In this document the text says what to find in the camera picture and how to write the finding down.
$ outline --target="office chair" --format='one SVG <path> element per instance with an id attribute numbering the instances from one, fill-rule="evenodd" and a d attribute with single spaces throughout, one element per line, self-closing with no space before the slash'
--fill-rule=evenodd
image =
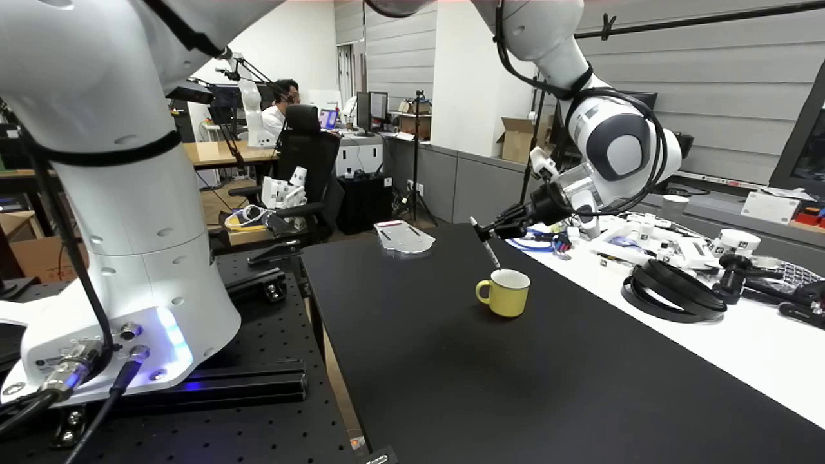
<path id="1" fill-rule="evenodd" d="M 320 132 L 315 106 L 292 106 L 286 112 L 289 134 L 279 162 L 279 177 L 289 177 L 297 164 L 307 168 L 307 203 L 297 208 L 276 208 L 265 228 L 276 235 L 276 244 L 249 257 L 249 268 L 267 266 L 270 257 L 289 251 L 323 242 L 333 235 L 334 203 L 328 190 L 333 185 L 333 168 L 341 137 Z"/>

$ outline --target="black cloth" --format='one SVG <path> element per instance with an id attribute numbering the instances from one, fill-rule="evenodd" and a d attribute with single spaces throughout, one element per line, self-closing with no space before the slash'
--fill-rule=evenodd
<path id="1" fill-rule="evenodd" d="M 821 462 L 816 426 L 495 247 L 534 280 L 517 320 L 476 305 L 475 284 L 493 266 L 468 228 L 441 228 L 421 260 L 384 256 L 373 235 L 305 251 L 370 445 L 401 462 L 475 464 Z"/>

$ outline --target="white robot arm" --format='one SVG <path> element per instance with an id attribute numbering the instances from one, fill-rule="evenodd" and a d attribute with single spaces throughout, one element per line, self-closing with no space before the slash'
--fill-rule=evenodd
<path id="1" fill-rule="evenodd" d="M 369 0 L 379 12 L 409 15 L 424 0 Z M 544 82 L 562 103 L 562 121 L 571 145 L 586 158 L 574 171 L 552 175 L 534 194 L 530 219 L 565 219 L 569 215 L 616 212 L 640 199 L 651 184 L 680 168 L 680 145 L 672 132 L 631 97 L 598 81 L 574 41 L 582 0 L 471 0 L 495 33 L 503 65 L 507 51 L 534 63 Z"/>
<path id="2" fill-rule="evenodd" d="M 235 338 L 164 96 L 279 2 L 0 2 L 0 97 L 58 175 L 88 247 L 88 275 L 26 305 L 0 405 L 103 399 L 128 353 L 143 360 L 125 395 L 168 389 Z M 92 366 L 78 363 L 92 358 L 105 363 L 85 382 Z"/>

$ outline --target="black box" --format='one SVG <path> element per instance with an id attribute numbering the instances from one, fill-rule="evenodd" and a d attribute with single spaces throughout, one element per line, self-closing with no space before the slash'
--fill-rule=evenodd
<path id="1" fill-rule="evenodd" d="M 333 203 L 341 203 L 334 228 L 345 235 L 370 230 L 392 216 L 392 188 L 384 185 L 384 177 L 338 177 L 329 195 Z"/>

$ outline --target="computer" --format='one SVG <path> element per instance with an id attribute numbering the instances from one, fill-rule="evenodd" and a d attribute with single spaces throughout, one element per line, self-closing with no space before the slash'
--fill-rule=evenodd
<path id="1" fill-rule="evenodd" d="M 771 185 L 802 188 L 825 199 L 825 63 L 783 145 Z"/>
<path id="2" fill-rule="evenodd" d="M 356 130 L 361 134 L 382 132 L 386 123 L 390 94 L 365 91 L 356 94 Z"/>

